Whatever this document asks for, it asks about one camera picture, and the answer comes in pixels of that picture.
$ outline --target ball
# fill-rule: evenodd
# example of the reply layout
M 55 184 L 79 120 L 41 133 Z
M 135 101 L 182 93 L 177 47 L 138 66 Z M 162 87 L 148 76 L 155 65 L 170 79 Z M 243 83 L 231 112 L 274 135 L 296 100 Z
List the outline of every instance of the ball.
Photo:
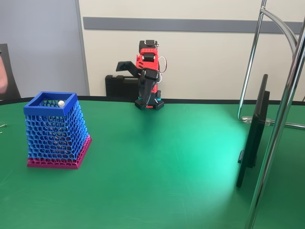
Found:
M 64 107 L 64 106 L 65 106 L 65 102 L 64 102 L 63 100 L 60 100 L 60 101 L 58 102 L 58 106 L 59 106 L 59 107 Z

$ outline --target pink basket base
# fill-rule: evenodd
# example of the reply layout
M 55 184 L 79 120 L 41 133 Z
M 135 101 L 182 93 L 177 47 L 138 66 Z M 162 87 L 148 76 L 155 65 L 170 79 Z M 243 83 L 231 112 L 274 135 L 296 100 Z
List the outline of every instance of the pink basket base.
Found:
M 79 169 L 81 166 L 82 160 L 84 159 L 84 157 L 89 149 L 91 142 L 92 142 L 92 139 L 91 139 L 90 135 L 88 135 L 77 160 L 28 158 L 27 167 Z

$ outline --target white wall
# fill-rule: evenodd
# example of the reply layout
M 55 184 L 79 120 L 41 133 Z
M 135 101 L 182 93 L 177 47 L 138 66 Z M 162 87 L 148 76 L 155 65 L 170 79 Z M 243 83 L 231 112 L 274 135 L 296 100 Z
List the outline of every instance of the white wall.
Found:
M 261 1 L 155 0 L 153 10 L 141 10 L 142 4 L 140 0 L 80 0 L 80 9 L 82 17 L 257 20 Z M 284 21 L 304 20 L 304 0 L 291 0 L 289 4 L 285 0 L 268 0 L 266 8 Z M 105 95 L 105 76 L 117 74 L 118 61 L 135 62 L 139 41 L 153 39 L 160 43 L 159 55 L 168 60 L 160 83 L 162 97 L 239 99 L 254 34 L 83 29 L 83 36 L 91 95 Z M 246 99 L 257 98 L 262 76 L 267 73 L 271 99 L 279 100 L 291 60 L 284 35 L 261 34 Z M 305 95 L 304 78 L 305 71 L 295 100 L 302 100 Z

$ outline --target metal stand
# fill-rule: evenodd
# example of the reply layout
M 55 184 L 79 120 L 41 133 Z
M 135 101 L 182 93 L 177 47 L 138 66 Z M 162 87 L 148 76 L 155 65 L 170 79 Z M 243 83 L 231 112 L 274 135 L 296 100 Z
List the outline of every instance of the metal stand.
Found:
M 259 18 L 259 22 L 258 22 L 258 31 L 260 28 L 261 19 L 263 18 L 263 13 L 266 12 L 266 10 L 264 9 L 265 4 L 266 4 L 266 0 L 263 0 L 262 9 L 260 12 L 260 18 Z M 254 39 L 254 48 L 252 48 L 251 56 L 253 56 L 254 52 L 255 52 L 255 46 L 256 46 L 258 34 L 255 33 L 255 37 L 256 37 L 256 39 Z M 302 68 L 304 65 L 304 60 L 305 60 L 305 19 L 304 19 L 304 23 L 302 26 L 302 30 L 301 30 L 300 37 L 297 42 L 296 48 L 293 49 L 293 46 L 292 46 L 292 51 L 294 53 L 293 61 L 291 64 L 287 83 L 285 85 L 285 89 L 283 92 L 280 107 L 277 111 L 276 119 L 274 121 L 274 127 L 272 130 L 271 137 L 269 139 L 269 143 L 268 143 L 268 147 L 267 147 L 266 154 L 264 157 L 263 165 L 262 165 L 262 168 L 261 168 L 261 171 L 259 174 L 259 178 L 258 178 L 256 187 L 255 187 L 254 196 L 253 196 L 252 203 L 250 206 L 249 216 L 248 216 L 248 219 L 247 219 L 245 227 L 244 227 L 245 229 L 252 229 L 254 226 L 255 217 L 256 217 L 256 214 L 258 211 L 258 206 L 260 204 L 261 197 L 262 197 L 262 194 L 265 189 L 265 184 L 266 184 L 267 178 L 269 176 L 270 168 L 271 168 L 273 158 L 274 158 L 274 153 L 277 150 L 284 126 L 288 125 L 291 127 L 304 128 L 304 125 L 287 124 L 285 122 L 286 122 L 286 119 L 288 116 L 288 112 L 289 112 L 289 109 L 290 109 L 290 106 L 291 106 L 291 103 L 292 103 L 292 100 L 293 100 L 293 97 L 295 94 L 295 90 L 296 90 L 296 87 L 297 87 L 297 84 L 298 84 L 298 81 L 299 81 L 299 78 L 301 75 L 301 71 L 302 71 Z M 244 87 L 246 87 L 246 85 L 247 85 L 247 81 L 249 78 L 248 72 L 250 73 L 249 69 L 251 68 L 251 65 L 252 65 L 252 61 L 251 61 L 251 57 L 250 57 L 250 62 L 249 62 L 248 70 L 247 70 Z M 240 110 L 241 110 L 241 105 L 243 104 L 243 100 L 244 100 L 244 90 L 243 90 L 243 94 L 241 97 L 240 107 L 238 110 L 238 118 L 240 115 Z
M 242 94 L 241 94 L 239 106 L 238 106 L 237 118 L 238 118 L 238 120 L 243 121 L 245 123 L 250 123 L 250 120 L 249 120 L 250 117 L 241 117 L 241 111 L 242 111 L 242 107 L 244 104 L 244 96 L 246 94 L 246 89 L 247 89 L 247 85 L 248 85 L 248 81 L 249 81 L 249 77 L 250 77 L 250 72 L 251 72 L 251 68 L 252 68 L 256 45 L 257 45 L 257 41 L 258 41 L 258 37 L 259 37 L 264 15 L 266 15 L 268 18 L 273 20 L 278 25 L 278 27 L 280 27 L 280 29 L 283 31 L 284 35 L 288 39 L 292 55 L 294 55 L 296 46 L 297 46 L 297 38 L 296 38 L 295 34 L 291 31 L 291 29 L 281 19 L 279 19 L 274 14 L 270 13 L 269 11 L 267 11 L 265 9 L 266 1 L 267 0 L 262 0 L 262 5 L 261 5 L 260 12 L 259 12 L 258 22 L 257 22 L 256 30 L 255 30 L 253 44 L 252 44 L 250 59 L 249 59 L 248 67 L 247 67 L 246 76 L 244 79 L 243 90 L 242 90 Z M 274 120 L 271 120 L 270 124 L 274 125 L 275 124 Z M 296 123 L 285 123 L 285 126 L 305 129 L 305 125 L 296 124 Z

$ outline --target monitor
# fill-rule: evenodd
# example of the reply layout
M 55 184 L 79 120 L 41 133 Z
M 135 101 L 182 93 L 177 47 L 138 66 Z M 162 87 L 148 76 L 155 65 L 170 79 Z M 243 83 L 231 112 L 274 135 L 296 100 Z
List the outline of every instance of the monitor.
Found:
M 237 187 L 242 186 L 246 168 L 253 168 L 255 166 L 256 155 L 263 135 L 269 105 L 270 93 L 265 90 L 267 79 L 268 75 L 265 74 L 258 93 L 247 141 L 238 158 L 240 168 L 236 182 Z

